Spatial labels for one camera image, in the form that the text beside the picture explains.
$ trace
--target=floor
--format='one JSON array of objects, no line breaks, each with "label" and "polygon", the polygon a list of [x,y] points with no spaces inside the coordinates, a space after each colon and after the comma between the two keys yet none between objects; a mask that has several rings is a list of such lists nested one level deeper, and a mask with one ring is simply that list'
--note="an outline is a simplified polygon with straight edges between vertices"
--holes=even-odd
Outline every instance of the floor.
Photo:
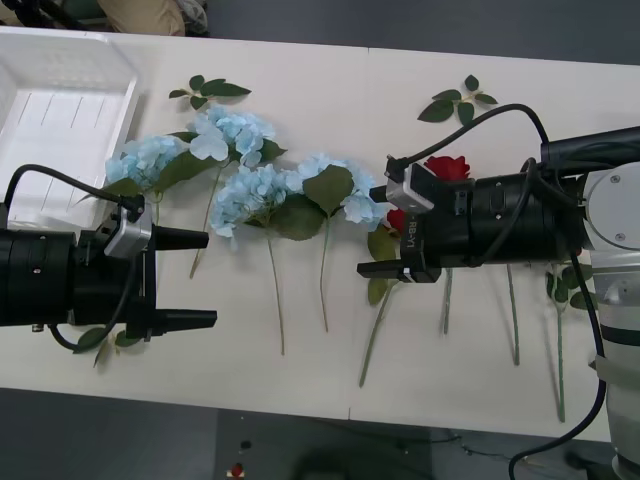
[{"label": "floor", "polygon": [[[3,480],[224,480],[238,462],[248,480],[494,480],[545,440],[3,389],[0,412]],[[518,480],[584,479],[568,451],[613,457],[574,441],[536,455]]]}]

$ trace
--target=green leaf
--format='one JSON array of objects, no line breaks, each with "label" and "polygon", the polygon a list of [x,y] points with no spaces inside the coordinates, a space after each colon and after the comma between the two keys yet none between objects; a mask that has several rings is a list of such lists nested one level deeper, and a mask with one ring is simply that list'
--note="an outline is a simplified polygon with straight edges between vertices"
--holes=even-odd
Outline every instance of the green leaf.
[{"label": "green leaf", "polygon": [[369,233],[367,247],[376,262],[396,259],[396,242],[382,225],[378,225],[375,232]]},{"label": "green leaf", "polygon": [[191,90],[193,90],[194,92],[197,92],[198,90],[200,90],[203,84],[204,84],[204,77],[202,75],[196,75],[195,77],[191,77],[191,80],[189,80],[189,86],[191,87]]},{"label": "green leaf", "polygon": [[154,192],[165,192],[176,183],[190,180],[205,170],[215,167],[218,163],[218,161],[211,157],[200,160],[187,150],[171,160],[171,162],[162,169],[158,180],[151,188]]},{"label": "green leaf", "polygon": [[371,278],[369,279],[369,288],[367,289],[367,297],[369,298],[369,305],[375,306],[380,303],[382,297],[384,297],[387,291],[388,282],[385,278]]},{"label": "green leaf", "polygon": [[491,95],[487,95],[486,93],[479,93],[475,96],[475,99],[480,102],[480,103],[484,103],[486,105],[497,105],[498,101],[493,98]]},{"label": "green leaf", "polygon": [[470,92],[475,92],[480,87],[480,82],[473,75],[469,75],[464,80],[464,86],[467,87],[467,90]]},{"label": "green leaf", "polygon": [[[580,270],[582,271],[582,276],[585,281],[589,280],[593,277],[593,269],[591,265],[580,264]],[[578,288],[580,285],[578,284],[578,277],[576,276],[576,271],[572,266],[565,268],[562,271],[562,281],[567,284],[568,288],[574,289]]]},{"label": "green leaf", "polygon": [[466,125],[473,120],[474,113],[475,109],[473,108],[472,103],[460,102],[458,104],[458,118],[460,119],[460,123],[463,125]]},{"label": "green leaf", "polygon": [[[553,293],[553,274],[547,272],[547,296],[552,298],[551,295]],[[558,282],[556,285],[556,295],[555,301],[558,303],[565,303],[569,299],[569,289],[567,285],[562,281],[562,279],[558,278]]]},{"label": "green leaf", "polygon": [[344,167],[329,165],[315,177],[302,182],[302,190],[329,217],[351,195],[353,175]]},{"label": "green leaf", "polygon": [[433,97],[434,100],[462,100],[462,95],[458,90],[445,90]]},{"label": "green leaf", "polygon": [[[598,309],[598,300],[596,299],[596,296],[591,292],[589,292],[589,296],[591,297],[591,302],[593,303],[593,306],[597,310]],[[582,295],[582,292],[575,293],[573,295],[573,297],[571,297],[571,300],[569,301],[569,304],[573,308],[577,308],[578,310],[586,310],[587,309],[587,302],[585,302],[584,295]]]},{"label": "green leaf", "polygon": [[429,123],[439,123],[453,115],[453,102],[451,100],[436,100],[423,110],[418,120]]},{"label": "green leaf", "polygon": [[200,107],[207,102],[208,100],[206,98],[196,97],[195,95],[189,99],[189,103],[191,103],[191,107],[193,107],[194,110],[200,109]]},{"label": "green leaf", "polygon": [[304,195],[289,195],[271,216],[269,226],[284,238],[308,240],[320,231],[324,212]]},{"label": "green leaf", "polygon": [[262,154],[261,161],[272,162],[285,152],[286,150],[284,148],[280,148],[276,142],[265,138],[264,145],[262,145],[262,148],[260,149],[260,153]]},{"label": "green leaf", "polygon": [[558,284],[556,285],[555,300],[558,303],[565,303],[569,300],[569,289],[567,288],[567,284],[560,279],[558,279]]},{"label": "green leaf", "polygon": [[103,192],[112,193],[114,195],[124,195],[134,197],[142,193],[142,188],[130,178],[123,178],[117,182],[113,182],[102,188]]},{"label": "green leaf", "polygon": [[251,227],[264,228],[264,225],[257,218],[250,218],[249,220],[244,222],[244,224]]},{"label": "green leaf", "polygon": [[108,340],[105,340],[104,342],[102,342],[102,345],[100,345],[98,353],[96,353],[96,358],[93,360],[93,368],[96,368],[96,365],[98,365],[99,362],[104,363],[107,360],[107,356],[109,355],[110,351],[111,344]]},{"label": "green leaf", "polygon": [[241,95],[249,95],[251,90],[233,83],[215,83],[207,87],[207,93],[204,91],[201,91],[201,93],[207,97],[239,97]]},{"label": "green leaf", "polygon": [[202,85],[202,87],[200,87],[200,95],[202,95],[203,97],[210,97],[214,95],[214,93],[212,93],[212,89],[216,85],[222,85],[224,82],[226,82],[224,78],[216,78],[215,80],[209,80],[207,83]]},{"label": "green leaf", "polygon": [[547,272],[547,297],[551,298],[553,293],[553,273]]},{"label": "green leaf", "polygon": [[169,98],[184,97],[185,95],[189,95],[189,92],[186,90],[172,90],[169,92]]},{"label": "green leaf", "polygon": [[132,345],[135,345],[140,340],[142,340],[142,339],[141,338],[127,338],[127,333],[124,330],[122,330],[121,332],[118,332],[118,335],[116,335],[116,346],[126,348],[126,347],[130,347]]},{"label": "green leaf", "polygon": [[169,135],[171,135],[172,137],[177,137],[183,142],[187,143],[191,143],[191,140],[198,136],[198,134],[194,132],[174,132],[170,133]]},{"label": "green leaf", "polygon": [[96,348],[98,348],[99,345],[95,345],[91,348],[89,348],[89,346],[93,342],[95,342],[98,338],[100,338],[100,335],[102,335],[102,332],[104,332],[104,330],[105,330],[104,327],[96,327],[84,332],[80,337],[80,339],[78,340],[78,346],[80,347],[80,349],[73,353],[74,354],[84,353],[84,352],[89,352],[91,350],[95,350]]}]

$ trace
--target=robotic arm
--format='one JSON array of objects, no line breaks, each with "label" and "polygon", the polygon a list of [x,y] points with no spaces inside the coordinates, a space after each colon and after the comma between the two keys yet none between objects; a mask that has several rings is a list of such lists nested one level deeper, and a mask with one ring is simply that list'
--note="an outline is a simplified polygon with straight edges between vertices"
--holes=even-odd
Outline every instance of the robotic arm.
[{"label": "robotic arm", "polygon": [[[8,216],[20,177],[43,173],[115,207],[95,231],[8,230]],[[121,197],[85,185],[39,165],[24,165],[13,175],[0,203],[0,326],[47,325],[55,340],[73,351],[99,345],[116,323],[126,323],[128,338],[163,335],[176,330],[213,327],[217,313],[208,310],[156,309],[156,251],[206,248],[205,232],[153,225],[144,197]],[[66,340],[58,325],[105,324],[92,345]]]},{"label": "robotic arm", "polygon": [[[536,126],[541,163],[530,158],[519,173],[459,182],[442,181],[417,163],[512,110],[524,112]],[[531,109],[507,105],[412,157],[388,157],[387,185],[371,191],[375,201],[391,202],[407,215],[400,260],[359,264],[363,277],[433,283],[442,268],[572,260],[598,354],[596,401],[566,435],[516,455],[509,464],[511,479],[519,460],[587,428],[605,397],[617,453],[614,470],[623,480],[640,479],[640,223],[633,201],[639,162],[640,127],[549,142]],[[577,260],[582,248],[592,250],[600,324]]]}]

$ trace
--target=black cable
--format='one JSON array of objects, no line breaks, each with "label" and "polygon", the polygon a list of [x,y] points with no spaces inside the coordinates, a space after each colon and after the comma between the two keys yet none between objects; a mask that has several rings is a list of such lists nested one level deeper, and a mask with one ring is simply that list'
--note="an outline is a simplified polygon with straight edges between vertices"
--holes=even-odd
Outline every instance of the black cable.
[{"label": "black cable", "polygon": [[133,286],[135,284],[135,279],[136,261],[135,259],[133,259],[131,260],[131,263],[129,265],[129,273],[127,274],[127,280],[125,281],[124,288],[122,289],[122,294],[120,295],[118,306],[114,310],[109,323],[105,325],[104,330],[100,333],[100,335],[98,335],[98,337],[96,337],[96,339],[91,344],[80,346],[77,343],[72,343],[62,336],[62,334],[58,330],[57,325],[49,325],[51,334],[53,335],[53,338],[56,340],[56,342],[58,342],[64,348],[76,353],[86,352],[100,345],[104,341],[104,339],[107,338],[107,336],[111,333],[111,330],[113,330],[113,327],[116,326],[118,320],[120,320],[120,317],[122,316],[122,313],[124,311],[124,307],[126,306],[127,300],[129,299],[129,295],[131,294],[131,290],[133,289]]},{"label": "black cable", "polygon": [[527,107],[526,105],[521,105],[519,103],[512,103],[510,105],[503,105],[501,107],[497,107],[497,108],[494,108],[493,110],[489,110],[488,112],[483,113],[479,117],[476,117],[475,119],[471,120],[462,128],[453,132],[444,140],[439,141],[435,145],[432,145],[429,148],[416,153],[415,155],[412,155],[407,158],[398,159],[398,162],[401,162],[400,165],[402,169],[406,169],[412,163],[422,160],[423,158],[428,157],[429,155],[433,155],[441,148],[444,148],[450,143],[453,143],[455,140],[460,138],[462,135],[467,133],[472,128],[477,127],[482,122],[485,122],[490,118],[495,117],[496,115],[500,115],[501,113],[511,112],[513,110],[524,112],[529,117],[529,119],[533,122],[533,125],[536,127],[536,130],[538,131],[538,135],[540,136],[540,140],[542,141],[542,143],[549,143],[549,137],[547,136],[547,132],[542,126],[542,122],[540,121],[540,118],[538,118],[538,115],[536,115],[536,112],[534,112],[531,108]]},{"label": "black cable", "polygon": [[[601,357],[604,357],[604,345],[602,343],[602,336],[600,334],[600,326],[598,325],[598,316],[596,314],[595,306],[591,301],[591,295],[589,295],[587,284],[584,281],[584,275],[582,274],[582,269],[580,268],[580,262],[578,262],[578,257],[576,257],[575,253],[571,254],[571,263],[573,264],[573,269],[576,272],[578,284],[580,285],[580,291],[584,296],[584,300],[587,306],[587,312],[589,313],[589,321],[591,323],[591,330],[593,331],[593,341],[596,345],[596,353]],[[536,453],[546,452],[547,450],[551,450],[552,448],[558,447],[563,443],[568,442],[569,440],[574,438],[576,435],[584,431],[589,425],[591,425],[591,422],[593,422],[593,420],[598,416],[598,413],[600,413],[600,409],[602,408],[602,405],[604,404],[604,401],[606,398],[606,393],[607,393],[607,384],[604,381],[599,380],[596,399],[593,403],[593,406],[591,407],[591,410],[589,410],[589,413],[587,413],[587,416],[584,417],[584,419],[582,419],[582,421],[578,425],[576,425],[571,431],[564,434],[562,437],[556,438],[555,440],[549,443],[546,443],[544,445],[541,445],[539,447],[532,448],[531,450],[520,452],[517,455],[514,455],[513,458],[511,458],[511,461],[509,462],[509,478],[511,480],[515,480],[516,464],[523,458],[528,457],[529,455],[534,455]]]},{"label": "black cable", "polygon": [[13,197],[15,196],[16,189],[18,188],[18,182],[20,182],[20,178],[26,172],[38,172],[48,175],[50,177],[55,178],[56,180],[60,180],[72,187],[77,188],[78,190],[82,190],[83,192],[87,192],[94,197],[101,198],[102,200],[107,200],[109,202],[114,202],[119,205],[122,205],[129,211],[136,211],[138,209],[138,205],[131,202],[131,199],[128,197],[123,197],[119,195],[114,195],[109,192],[105,192],[104,190],[100,190],[99,188],[92,187],[91,185],[87,185],[86,183],[82,183],[79,180],[76,180],[73,177],[65,175],[64,173],[60,173],[53,168],[45,167],[43,165],[34,165],[27,164],[18,167],[11,177],[9,181],[9,185],[7,186],[7,193],[4,197],[4,204],[7,206],[7,211],[11,208],[11,203],[13,202]]},{"label": "black cable", "polygon": [[474,258],[469,259],[469,261],[467,262],[467,266],[475,268],[491,260],[491,258],[493,258],[493,256],[496,254],[496,252],[500,249],[502,244],[505,242],[507,237],[511,234],[511,231],[513,230],[518,219],[520,218],[522,211],[527,206],[527,202],[529,201],[529,196],[531,195],[531,188],[533,186],[535,179],[537,178],[536,161],[533,158],[529,158],[527,160],[526,167],[527,167],[527,176],[524,180],[522,192],[520,193],[520,197],[518,198],[518,203],[516,204],[516,207],[513,209],[513,213],[511,214],[511,217],[509,217],[507,224],[500,231],[500,233],[495,238],[495,240],[491,243],[491,245],[489,245],[489,248],[487,248],[487,250],[480,257],[477,257],[475,259]]}]

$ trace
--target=flower stem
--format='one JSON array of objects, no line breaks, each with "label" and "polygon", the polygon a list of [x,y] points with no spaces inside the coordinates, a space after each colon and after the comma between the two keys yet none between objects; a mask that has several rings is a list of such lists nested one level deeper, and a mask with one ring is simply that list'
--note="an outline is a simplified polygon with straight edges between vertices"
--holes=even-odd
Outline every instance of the flower stem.
[{"label": "flower stem", "polygon": [[324,259],[327,256],[327,243],[329,243],[329,225],[331,217],[327,217],[324,230],[324,247],[322,248],[322,266],[320,267],[320,301],[322,302],[322,316],[324,318],[324,330],[329,333],[329,322],[327,321],[327,307],[324,303]]},{"label": "flower stem", "polygon": [[[211,211],[211,205],[213,204],[213,196],[216,193],[216,188],[218,187],[218,181],[220,180],[220,174],[222,173],[222,170],[224,170],[227,165],[229,165],[228,163],[226,165],[224,165],[223,167],[218,168],[218,173],[216,174],[216,179],[213,181],[213,186],[211,187],[211,196],[209,197],[209,204],[207,206],[207,213],[205,213],[204,215],[204,222],[202,222],[202,231],[206,232],[207,231],[207,221],[209,220],[209,212]],[[200,264],[200,255],[202,253],[201,249],[198,249],[198,251],[196,252],[195,257],[193,258],[193,264],[191,265],[191,271],[189,272],[189,279],[193,279],[193,276],[196,273],[196,268],[198,268],[198,265]]]},{"label": "flower stem", "polygon": [[376,317],[376,322],[373,324],[373,330],[371,330],[371,336],[369,337],[369,345],[367,346],[367,353],[364,356],[364,365],[362,365],[362,372],[360,373],[360,388],[364,385],[364,381],[367,379],[367,370],[369,370],[369,362],[371,361],[371,353],[373,352],[373,345],[376,341],[376,336],[378,335],[378,329],[382,324],[382,320],[384,319],[384,309],[387,306],[387,302],[389,301],[389,296],[391,295],[391,290],[398,284],[398,281],[389,282],[389,286],[387,290],[384,292],[384,298],[382,299],[382,305],[380,306],[380,310],[378,310],[378,316]]},{"label": "flower stem", "polygon": [[567,308],[568,303],[560,306],[556,302],[556,289],[558,288],[558,266],[553,266],[553,288],[551,289],[551,301],[556,308],[556,318],[558,327],[558,419],[561,423],[565,422],[565,404],[564,404],[564,361],[562,358],[562,314]]},{"label": "flower stem", "polygon": [[271,246],[271,233],[266,229],[267,245],[269,245],[269,256],[273,267],[273,279],[276,283],[276,300],[278,301],[278,317],[280,318],[280,355],[284,355],[284,322],[282,320],[282,307],[280,306],[280,288],[278,287],[278,274],[276,273],[276,262],[273,259],[273,247]]},{"label": "flower stem", "polygon": [[453,269],[446,268],[447,283],[444,289],[444,306],[442,308],[442,331],[449,333],[449,311],[451,310],[451,290],[453,286]]},{"label": "flower stem", "polygon": [[513,290],[513,275],[511,265],[507,264],[507,277],[509,278],[509,296],[511,297],[511,316],[513,317],[513,363],[520,365],[520,334],[518,332],[518,312],[516,311],[516,294]]},{"label": "flower stem", "polygon": [[562,359],[562,312],[557,310],[558,316],[558,393],[560,401],[558,403],[558,417],[560,422],[565,421],[564,409],[564,361]]}]

